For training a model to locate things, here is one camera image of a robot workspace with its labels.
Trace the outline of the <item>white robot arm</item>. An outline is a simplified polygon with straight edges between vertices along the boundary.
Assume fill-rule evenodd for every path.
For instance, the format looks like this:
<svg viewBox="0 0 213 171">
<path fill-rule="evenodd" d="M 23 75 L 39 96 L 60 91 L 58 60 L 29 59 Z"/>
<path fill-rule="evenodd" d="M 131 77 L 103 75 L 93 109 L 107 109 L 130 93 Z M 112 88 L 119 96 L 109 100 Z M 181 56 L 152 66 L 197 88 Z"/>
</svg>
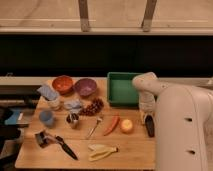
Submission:
<svg viewBox="0 0 213 171">
<path fill-rule="evenodd" d="M 135 76 L 142 101 L 155 103 L 155 171 L 208 171 L 204 124 L 213 118 L 213 90 L 160 81 L 153 72 Z"/>
</svg>

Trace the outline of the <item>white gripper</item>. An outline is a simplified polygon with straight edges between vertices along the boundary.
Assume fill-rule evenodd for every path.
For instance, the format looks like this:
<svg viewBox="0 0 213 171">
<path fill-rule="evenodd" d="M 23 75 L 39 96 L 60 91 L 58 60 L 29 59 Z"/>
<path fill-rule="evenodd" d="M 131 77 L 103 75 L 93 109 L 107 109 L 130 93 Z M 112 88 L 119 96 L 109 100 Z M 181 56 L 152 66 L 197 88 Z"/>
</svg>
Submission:
<svg viewBox="0 0 213 171">
<path fill-rule="evenodd" d="M 152 93 L 147 91 L 142 91 L 139 94 L 139 109 L 141 124 L 145 125 L 146 113 L 153 113 L 155 110 L 155 97 Z"/>
</svg>

